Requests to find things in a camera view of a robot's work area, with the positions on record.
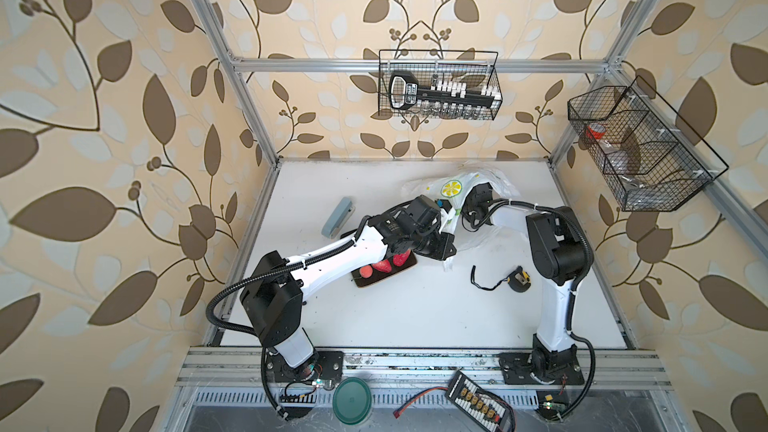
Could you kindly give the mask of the white plastic bag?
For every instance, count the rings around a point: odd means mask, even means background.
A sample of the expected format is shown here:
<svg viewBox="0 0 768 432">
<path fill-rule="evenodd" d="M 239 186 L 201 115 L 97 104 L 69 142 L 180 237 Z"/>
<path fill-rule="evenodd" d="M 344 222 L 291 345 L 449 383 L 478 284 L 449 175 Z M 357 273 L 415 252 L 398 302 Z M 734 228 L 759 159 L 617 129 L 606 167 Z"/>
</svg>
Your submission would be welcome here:
<svg viewBox="0 0 768 432">
<path fill-rule="evenodd" d="M 474 163 L 462 165 L 451 176 L 405 182 L 401 195 L 409 199 L 424 195 L 441 209 L 437 234 L 447 238 L 451 246 L 460 224 L 467 231 L 476 232 L 482 227 L 482 220 L 487 219 L 485 225 L 492 224 L 493 206 L 521 197 L 518 188 L 500 170 Z"/>
</svg>

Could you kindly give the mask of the small red fake strawberry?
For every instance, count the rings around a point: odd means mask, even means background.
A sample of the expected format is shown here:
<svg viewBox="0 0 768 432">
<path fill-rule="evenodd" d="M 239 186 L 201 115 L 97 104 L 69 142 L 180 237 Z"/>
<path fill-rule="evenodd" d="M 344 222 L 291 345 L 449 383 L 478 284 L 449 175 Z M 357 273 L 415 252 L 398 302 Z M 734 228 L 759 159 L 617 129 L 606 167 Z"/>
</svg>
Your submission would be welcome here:
<svg viewBox="0 0 768 432">
<path fill-rule="evenodd" d="M 382 260 L 370 265 L 371 269 L 379 272 L 389 274 L 393 271 L 393 265 L 390 260 Z"/>
</svg>

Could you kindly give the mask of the pink fake peach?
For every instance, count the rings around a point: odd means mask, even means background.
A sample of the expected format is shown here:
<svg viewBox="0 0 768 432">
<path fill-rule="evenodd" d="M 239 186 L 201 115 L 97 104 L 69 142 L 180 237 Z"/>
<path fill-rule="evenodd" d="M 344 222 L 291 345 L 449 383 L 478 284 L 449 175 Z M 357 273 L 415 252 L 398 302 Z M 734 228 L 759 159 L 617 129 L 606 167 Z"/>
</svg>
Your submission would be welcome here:
<svg viewBox="0 0 768 432">
<path fill-rule="evenodd" d="M 359 275 L 362 279 L 369 279 L 373 275 L 373 268 L 371 265 L 363 266 L 359 269 Z"/>
</svg>

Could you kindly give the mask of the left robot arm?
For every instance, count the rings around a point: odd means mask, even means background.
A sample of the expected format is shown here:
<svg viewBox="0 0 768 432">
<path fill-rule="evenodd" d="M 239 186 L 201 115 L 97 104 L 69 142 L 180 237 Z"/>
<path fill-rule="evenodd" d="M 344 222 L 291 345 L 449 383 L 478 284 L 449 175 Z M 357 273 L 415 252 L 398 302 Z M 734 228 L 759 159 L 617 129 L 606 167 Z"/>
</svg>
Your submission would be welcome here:
<svg viewBox="0 0 768 432">
<path fill-rule="evenodd" d="M 305 299 L 365 266 L 411 253 L 435 261 L 456 254 L 459 210 L 447 199 L 420 195 L 378 215 L 364 216 L 351 234 L 305 254 L 284 258 L 272 251 L 252 275 L 215 295 L 207 320 L 219 329 L 254 336 L 293 371 L 314 366 L 317 353 L 301 328 Z"/>
</svg>

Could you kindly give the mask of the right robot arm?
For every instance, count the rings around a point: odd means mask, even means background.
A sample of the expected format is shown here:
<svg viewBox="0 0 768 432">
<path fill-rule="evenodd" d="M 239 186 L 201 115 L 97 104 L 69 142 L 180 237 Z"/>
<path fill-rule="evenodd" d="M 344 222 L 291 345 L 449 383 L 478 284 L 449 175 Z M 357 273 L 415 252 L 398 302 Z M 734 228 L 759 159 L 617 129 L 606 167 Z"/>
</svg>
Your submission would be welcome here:
<svg viewBox="0 0 768 432">
<path fill-rule="evenodd" d="M 578 361 L 578 343 L 591 343 L 573 332 L 575 302 L 580 283 L 594 262 L 594 252 L 573 211 L 519 200 L 493 197 L 490 184 L 472 188 L 462 207 L 462 224 L 476 231 L 485 225 L 511 227 L 501 217 L 512 208 L 529 211 L 524 216 L 532 262 L 543 278 L 542 311 L 533 335 L 531 352 L 503 353 L 499 363 L 507 384 L 583 385 L 590 387 L 594 374 L 583 374 Z"/>
</svg>

